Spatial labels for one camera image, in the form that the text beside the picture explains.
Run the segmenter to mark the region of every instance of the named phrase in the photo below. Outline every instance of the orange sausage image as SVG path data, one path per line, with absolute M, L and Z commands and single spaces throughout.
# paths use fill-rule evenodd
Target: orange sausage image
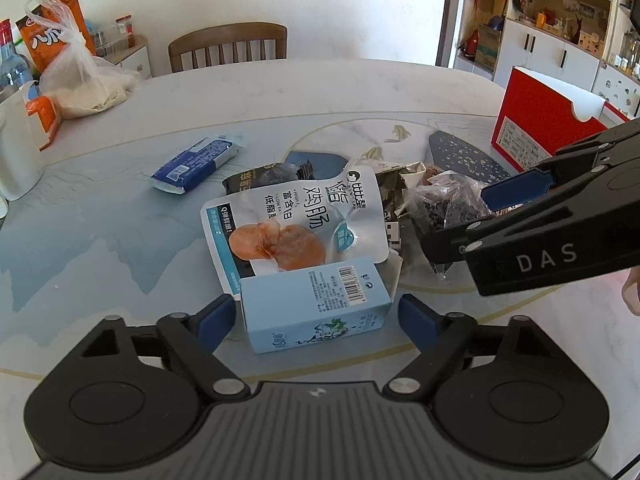
M 269 253 L 262 247 L 262 237 L 262 224 L 242 225 L 231 233 L 229 248 L 245 261 L 269 260 Z
M 229 237 L 233 254 L 245 261 L 273 258 L 282 270 L 323 265 L 324 245 L 309 229 L 289 225 L 284 229 L 276 219 L 240 226 Z
M 324 245 L 315 234 L 302 225 L 288 225 L 280 231 L 280 240 L 265 247 L 282 270 L 305 269 L 324 265 Z

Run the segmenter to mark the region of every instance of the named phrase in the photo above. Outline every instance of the water bottle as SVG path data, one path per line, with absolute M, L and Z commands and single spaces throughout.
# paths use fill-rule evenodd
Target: water bottle
M 20 87 L 33 80 L 29 63 L 15 51 L 10 20 L 0 23 L 0 57 L 0 90 L 14 84 Z

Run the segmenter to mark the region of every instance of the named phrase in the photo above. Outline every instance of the dark blue placemat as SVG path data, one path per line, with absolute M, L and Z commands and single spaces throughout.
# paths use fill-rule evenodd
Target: dark blue placemat
M 493 184 L 511 175 L 485 152 L 451 134 L 437 131 L 429 137 L 433 163 L 480 182 Z

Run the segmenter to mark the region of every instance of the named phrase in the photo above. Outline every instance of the light blue carton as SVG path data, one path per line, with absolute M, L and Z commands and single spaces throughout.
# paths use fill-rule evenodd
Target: light blue carton
M 257 354 L 381 328 L 391 299 L 369 257 L 240 280 Z

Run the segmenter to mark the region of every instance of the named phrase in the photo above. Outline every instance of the white cabinet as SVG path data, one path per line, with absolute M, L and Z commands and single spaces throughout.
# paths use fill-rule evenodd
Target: white cabinet
M 135 70 L 140 72 L 140 79 L 148 79 L 151 77 L 151 66 L 149 65 L 149 56 L 146 52 L 146 46 L 131 54 L 122 60 L 121 67 L 127 70 Z
M 507 88 L 514 66 L 524 66 L 535 30 L 521 23 L 506 20 L 500 43 L 500 53 L 495 66 L 494 82 Z
M 522 23 L 507 20 L 494 82 L 507 88 L 511 70 L 523 66 L 591 91 L 598 59 L 571 43 Z
M 533 31 L 531 46 L 529 47 L 529 57 L 525 67 L 540 72 L 551 77 L 558 76 L 564 41 L 559 40 L 544 32 Z
M 640 85 L 609 65 L 599 67 L 593 93 L 604 97 L 609 104 L 629 119 L 635 119 L 640 108 Z
M 472 74 L 479 75 L 491 81 L 494 78 L 494 73 L 485 69 L 483 66 L 477 65 L 474 62 L 465 59 L 458 55 L 453 62 L 454 70 L 462 70 L 463 72 L 471 72 Z
M 600 61 L 591 54 L 570 43 L 565 43 L 556 77 L 590 92 L 599 63 Z

